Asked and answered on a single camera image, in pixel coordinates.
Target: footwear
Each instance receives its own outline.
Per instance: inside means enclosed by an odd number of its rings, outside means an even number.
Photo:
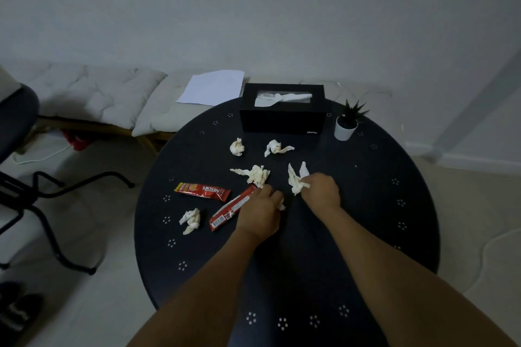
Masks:
[[[23,286],[19,282],[5,281],[0,283],[0,313],[22,294]]]
[[[24,295],[0,313],[0,343],[2,347],[13,346],[23,331],[34,322],[43,307],[40,294]]]

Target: black chair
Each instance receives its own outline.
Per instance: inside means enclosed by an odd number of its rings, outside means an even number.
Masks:
[[[0,162],[6,160],[14,149],[22,143],[23,138],[27,133],[29,133],[31,127],[36,122],[38,109],[39,102],[36,94],[29,87],[24,85],[20,90],[0,103]],[[28,186],[27,184],[0,172],[0,204],[11,208],[18,213],[14,219],[0,228],[0,235],[21,220],[25,210],[29,210],[36,214],[42,223],[43,230],[49,239],[50,247],[53,250],[56,259],[69,269],[83,271],[89,275],[93,275],[96,272],[95,267],[76,265],[63,255],[47,217],[38,207],[34,206],[34,203],[38,198],[55,198],[108,176],[119,178],[129,188],[135,186],[134,183],[130,182],[120,173],[105,172],[83,180],[82,182],[68,188],[62,189],[61,191],[45,193],[41,192],[38,188],[39,177],[48,179],[59,187],[65,186],[65,183],[55,179],[47,173],[35,172],[32,176],[32,186]],[[0,263],[0,269],[7,269],[9,266],[10,264],[8,263]]]

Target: person's left hand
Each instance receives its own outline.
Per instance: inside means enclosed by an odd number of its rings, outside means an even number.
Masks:
[[[280,211],[277,206],[284,196],[280,191],[271,194],[272,191],[268,184],[262,190],[257,188],[239,212],[236,230],[247,232],[257,238],[258,243],[279,230]]]

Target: white pot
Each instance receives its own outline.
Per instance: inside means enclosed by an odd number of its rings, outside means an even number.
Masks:
[[[356,130],[356,128],[358,127],[358,125],[356,125],[353,129],[345,129],[345,128],[342,128],[339,124],[338,124],[338,118],[336,118],[336,125],[335,125],[335,138],[337,140],[341,140],[341,141],[346,141],[348,140],[349,137],[351,137],[351,135],[353,134],[353,132]]]

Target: potted plant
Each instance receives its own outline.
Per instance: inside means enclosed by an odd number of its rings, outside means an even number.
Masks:
[[[359,106],[358,102],[356,102],[356,104],[351,107],[349,106],[349,102],[346,99],[344,113],[336,118],[336,139],[346,141],[349,137],[351,137],[356,127],[358,126],[359,118],[369,112],[369,110],[360,112],[363,106],[365,106],[365,103]]]

